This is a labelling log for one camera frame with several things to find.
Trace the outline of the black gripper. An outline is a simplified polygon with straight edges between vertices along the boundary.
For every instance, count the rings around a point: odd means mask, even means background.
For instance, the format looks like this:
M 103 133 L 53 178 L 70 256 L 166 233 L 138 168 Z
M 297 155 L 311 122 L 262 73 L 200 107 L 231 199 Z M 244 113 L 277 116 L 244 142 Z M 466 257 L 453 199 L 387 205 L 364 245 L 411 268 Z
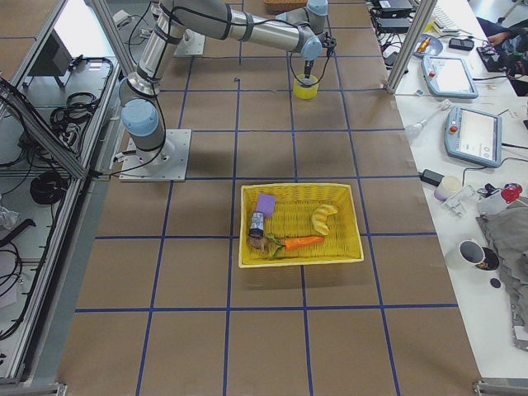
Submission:
M 327 56 L 332 56 L 337 46 L 337 40 L 329 34 L 323 37 L 323 48 L 326 50 Z M 304 61 L 304 77 L 310 78 L 314 66 L 313 60 Z

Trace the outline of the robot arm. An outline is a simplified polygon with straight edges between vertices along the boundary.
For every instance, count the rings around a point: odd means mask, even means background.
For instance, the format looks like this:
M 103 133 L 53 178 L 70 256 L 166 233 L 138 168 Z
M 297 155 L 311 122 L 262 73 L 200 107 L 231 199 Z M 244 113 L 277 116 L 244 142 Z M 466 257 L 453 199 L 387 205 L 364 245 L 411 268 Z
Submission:
M 149 160 L 165 156 L 170 148 L 158 104 L 159 83 L 169 61 L 202 55 L 205 39 L 233 39 L 299 54 L 304 71 L 301 87 L 318 82 L 314 60 L 332 54 L 336 41 L 325 31 L 328 2 L 308 1 L 273 19 L 231 8 L 221 1 L 153 1 L 156 21 L 135 69 L 120 87 L 121 121 L 136 152 Z

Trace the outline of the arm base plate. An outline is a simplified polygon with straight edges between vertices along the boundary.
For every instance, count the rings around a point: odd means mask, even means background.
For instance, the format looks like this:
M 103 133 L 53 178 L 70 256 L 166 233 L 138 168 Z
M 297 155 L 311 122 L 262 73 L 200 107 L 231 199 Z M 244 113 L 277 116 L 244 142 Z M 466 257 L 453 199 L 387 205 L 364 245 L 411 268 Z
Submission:
M 205 36 L 191 30 L 186 30 L 173 56 L 175 58 L 202 56 L 204 50 Z
M 191 130 L 168 129 L 161 153 L 145 152 L 136 147 L 136 139 L 130 137 L 128 150 L 135 153 L 125 156 L 118 177 L 124 182 L 183 182 L 191 145 Z

